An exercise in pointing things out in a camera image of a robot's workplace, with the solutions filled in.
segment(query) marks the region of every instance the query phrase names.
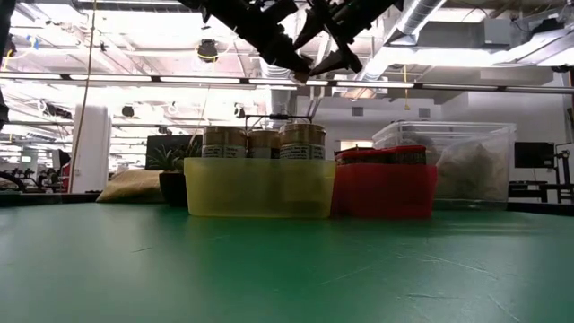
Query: can label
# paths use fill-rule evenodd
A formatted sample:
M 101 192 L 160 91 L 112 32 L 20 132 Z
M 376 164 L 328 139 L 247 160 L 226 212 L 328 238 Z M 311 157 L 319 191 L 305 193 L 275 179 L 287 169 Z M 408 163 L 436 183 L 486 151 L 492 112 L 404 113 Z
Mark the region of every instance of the can label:
M 277 148 L 250 148 L 248 158 L 279 159 L 279 149 Z
M 245 158 L 245 147 L 238 145 L 204 144 L 202 157 L 211 158 Z
M 281 147 L 282 159 L 325 159 L 325 147 L 318 144 L 286 144 Z

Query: white pillar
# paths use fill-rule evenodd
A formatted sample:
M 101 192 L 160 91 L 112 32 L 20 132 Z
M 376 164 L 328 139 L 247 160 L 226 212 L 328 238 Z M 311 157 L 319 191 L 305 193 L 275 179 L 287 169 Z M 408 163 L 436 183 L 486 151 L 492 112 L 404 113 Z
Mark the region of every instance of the white pillar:
M 74 116 L 74 149 L 77 146 L 77 153 L 71 193 L 103 190 L 108 183 L 111 111 L 103 105 L 86 105 L 82 132 L 78 138 L 81 115 L 82 105 L 78 105 Z

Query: cable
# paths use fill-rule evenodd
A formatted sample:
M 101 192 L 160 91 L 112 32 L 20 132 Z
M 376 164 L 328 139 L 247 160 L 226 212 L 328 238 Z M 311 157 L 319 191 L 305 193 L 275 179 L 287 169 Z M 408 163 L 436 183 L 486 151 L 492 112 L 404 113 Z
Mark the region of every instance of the cable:
M 4 64 L 2 65 L 2 72 L 6 70 L 8 67 L 8 61 L 10 60 L 10 55 L 12 54 L 12 50 L 8 50 L 8 54 L 6 55 L 6 59 L 4 60 Z
M 30 36 L 30 35 L 28 37 L 30 38 L 30 50 L 26 51 L 24 54 L 17 56 L 17 57 L 10 57 L 10 55 L 13 53 L 13 51 L 11 49 L 8 50 L 8 55 L 6 55 L 6 60 L 4 61 L 4 64 L 2 66 L 2 72 L 5 71 L 6 68 L 8 67 L 8 61 L 12 62 L 12 61 L 15 61 L 17 59 L 24 58 L 24 57 L 28 56 L 29 53 L 31 53 L 33 49 L 36 49 L 36 47 L 35 47 L 36 42 L 37 42 L 36 37 Z
M 453 0 L 453 2 L 460 3 L 460 4 L 466 4 L 466 5 L 473 7 L 473 10 L 471 10 L 469 13 L 467 13 L 466 16 L 460 22 L 463 22 L 466 18 L 468 18 L 469 15 L 471 15 L 476 10 L 482 11 L 484 13 L 484 18 L 490 17 L 489 14 L 486 12 L 486 10 L 482 9 L 482 7 L 480 5 L 467 3 L 466 1 L 462 1 L 462 0 Z
M 83 117 L 86 110 L 86 101 L 88 100 L 88 89 L 90 88 L 90 76 L 91 76 L 91 54 L 93 51 L 93 36 L 96 30 L 96 12 L 98 11 L 98 0 L 93 0 L 93 14 L 91 15 L 91 29 L 90 29 L 90 48 L 88 49 L 88 77 L 86 78 L 86 87 L 83 92 L 83 102 L 82 111 L 80 111 L 80 120 L 78 122 L 78 132 L 76 133 L 76 144 L 72 145 L 72 164 L 70 167 L 70 185 L 68 187 L 68 192 L 72 193 L 74 188 L 74 177 L 75 177 L 75 162 L 78 155 L 78 146 L 80 145 L 80 139 L 82 138 L 82 125 Z
M 536 179 L 536 170 L 535 170 L 535 169 L 532 169 L 532 175 L 535 176 L 535 182 L 537 182 L 538 179 Z
M 404 66 L 404 82 L 406 83 L 407 79 L 406 79 L 406 65 Z M 409 107 L 409 89 L 404 89 L 404 109 L 405 110 L 410 110 L 411 107 Z
M 197 121 L 197 126 L 196 126 L 196 130 L 194 131 L 194 135 L 191 136 L 191 140 L 189 141 L 189 145 L 193 145 L 194 144 L 194 140 L 196 140 L 196 135 L 197 135 L 197 129 L 199 128 L 199 126 L 201 126 L 201 122 L 204 120 L 204 114 L 205 114 L 205 110 L 207 109 L 207 98 L 209 98 L 209 90 L 211 88 L 207 88 L 207 93 L 205 94 L 205 100 L 204 100 L 204 108 L 201 111 L 201 116 L 199 116 L 199 120 Z
M 516 20 L 513 20 L 512 23 L 514 23 L 515 26 L 517 26 L 517 28 L 522 31 L 522 32 L 526 32 L 526 33 L 530 33 L 530 31 L 525 31 L 522 29 L 522 27 L 520 27 L 520 25 L 518 24 L 518 22 Z

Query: potted plant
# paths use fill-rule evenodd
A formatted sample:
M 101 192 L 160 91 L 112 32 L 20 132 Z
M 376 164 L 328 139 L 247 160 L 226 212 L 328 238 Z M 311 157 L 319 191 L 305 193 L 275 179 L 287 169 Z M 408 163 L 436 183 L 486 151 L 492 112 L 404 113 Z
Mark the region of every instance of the potted plant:
M 152 164 L 163 170 L 160 174 L 161 194 L 170 206 L 187 207 L 186 177 L 183 174 L 183 161 L 187 157 L 201 157 L 199 141 L 172 149 L 162 146 L 150 156 Z

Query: canned food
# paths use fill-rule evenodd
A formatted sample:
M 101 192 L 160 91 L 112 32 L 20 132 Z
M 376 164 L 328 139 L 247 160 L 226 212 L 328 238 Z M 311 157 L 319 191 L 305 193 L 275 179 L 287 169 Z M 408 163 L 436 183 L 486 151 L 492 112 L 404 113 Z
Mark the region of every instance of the canned food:
M 325 159 L 325 135 L 322 126 L 289 124 L 279 131 L 282 159 Z
M 206 127 L 202 157 L 245 158 L 245 130 L 238 127 Z
M 254 130 L 248 133 L 248 158 L 279 159 L 279 133 Z

